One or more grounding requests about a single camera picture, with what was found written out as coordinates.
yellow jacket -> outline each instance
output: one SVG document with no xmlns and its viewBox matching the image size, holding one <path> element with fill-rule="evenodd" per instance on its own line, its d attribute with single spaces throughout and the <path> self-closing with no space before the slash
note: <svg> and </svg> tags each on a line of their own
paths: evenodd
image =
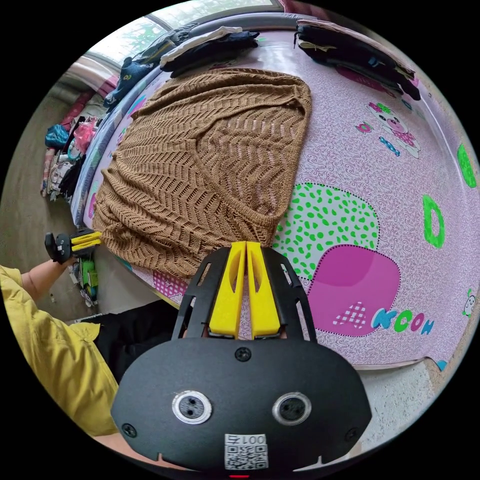
<svg viewBox="0 0 480 480">
<path fill-rule="evenodd" d="M 58 406 L 87 434 L 117 432 L 110 415 L 118 384 L 94 344 L 100 325 L 66 325 L 37 308 L 18 270 L 0 266 L 13 333 L 30 368 Z"/>
</svg>

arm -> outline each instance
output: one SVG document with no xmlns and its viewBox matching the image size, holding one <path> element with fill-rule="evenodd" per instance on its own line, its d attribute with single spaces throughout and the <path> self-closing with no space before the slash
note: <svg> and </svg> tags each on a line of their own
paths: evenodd
<svg viewBox="0 0 480 480">
<path fill-rule="evenodd" d="M 177 470 L 186 470 L 182 466 L 174 465 L 173 463 L 169 463 L 162 458 L 162 454 L 158 455 L 158 460 L 150 460 L 143 455 L 140 455 L 136 451 L 134 451 L 127 441 L 122 437 L 120 433 L 114 433 L 113 435 L 105 435 L 105 436 L 94 436 L 92 437 L 97 442 L 101 443 L 104 447 L 108 447 L 119 454 L 125 455 L 126 457 L 130 457 L 135 460 L 139 460 L 140 462 L 145 462 L 147 464 L 158 465 L 159 467 L 165 467 L 168 469 L 177 469 Z"/>
<path fill-rule="evenodd" d="M 36 302 L 43 295 L 48 293 L 53 284 L 60 278 L 69 265 L 75 262 L 74 258 L 60 265 L 53 260 L 46 261 L 34 266 L 29 272 L 22 273 L 21 282 L 23 289 Z"/>
</svg>

screw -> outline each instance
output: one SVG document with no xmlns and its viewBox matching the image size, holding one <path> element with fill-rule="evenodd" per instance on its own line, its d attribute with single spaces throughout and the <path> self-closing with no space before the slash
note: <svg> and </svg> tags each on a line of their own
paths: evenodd
<svg viewBox="0 0 480 480">
<path fill-rule="evenodd" d="M 252 352 L 244 347 L 244 346 L 241 346 L 240 348 L 237 349 L 237 351 L 235 352 L 235 358 L 239 361 L 239 362 L 248 362 L 250 360 L 250 358 L 252 357 Z"/>
<path fill-rule="evenodd" d="M 351 428 L 346 434 L 345 434 L 345 441 L 349 442 L 350 440 L 353 440 L 357 436 L 357 427 Z"/>
<path fill-rule="evenodd" d="M 137 431 L 129 423 L 124 423 L 121 426 L 121 429 L 123 430 L 123 433 L 131 439 L 134 439 L 137 436 Z"/>
</svg>

black folded clothes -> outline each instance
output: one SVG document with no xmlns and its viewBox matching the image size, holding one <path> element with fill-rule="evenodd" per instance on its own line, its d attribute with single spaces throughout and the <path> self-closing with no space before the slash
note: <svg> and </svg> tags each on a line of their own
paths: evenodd
<svg viewBox="0 0 480 480">
<path fill-rule="evenodd" d="M 353 36 L 317 26 L 298 25 L 294 42 L 322 65 L 349 68 L 400 94 L 406 93 L 414 100 L 421 98 L 419 89 L 411 82 L 414 79 L 411 70 Z"/>
<path fill-rule="evenodd" d="M 260 32 L 252 31 L 229 33 L 221 38 L 194 46 L 166 63 L 162 70 L 172 72 L 171 77 L 175 78 L 189 70 L 204 67 L 212 62 L 233 60 L 242 51 L 258 47 L 255 39 L 259 35 Z"/>
</svg>

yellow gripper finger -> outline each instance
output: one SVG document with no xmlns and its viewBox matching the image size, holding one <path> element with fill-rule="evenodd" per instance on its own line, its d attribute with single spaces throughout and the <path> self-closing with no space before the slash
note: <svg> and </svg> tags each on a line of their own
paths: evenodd
<svg viewBox="0 0 480 480">
<path fill-rule="evenodd" d="M 100 240 L 87 241 L 85 243 L 79 243 L 78 245 L 73 245 L 71 248 L 72 252 L 78 252 L 79 250 L 88 249 L 94 247 L 95 245 L 100 245 L 102 242 Z"/>
<path fill-rule="evenodd" d="M 93 233 L 87 233 L 86 235 L 76 236 L 72 238 L 70 241 L 72 245 L 79 245 L 85 242 L 92 242 L 93 240 L 99 240 L 101 235 L 102 234 L 99 231 L 95 231 Z"/>
<path fill-rule="evenodd" d="M 251 338 L 278 334 L 280 320 L 277 314 L 269 276 L 265 267 L 261 244 L 246 243 L 248 265 L 248 292 L 250 297 Z"/>
<path fill-rule="evenodd" d="M 212 334 L 232 336 L 235 339 L 239 336 L 246 243 L 245 241 L 237 241 L 231 244 L 215 306 L 208 324 Z"/>
</svg>

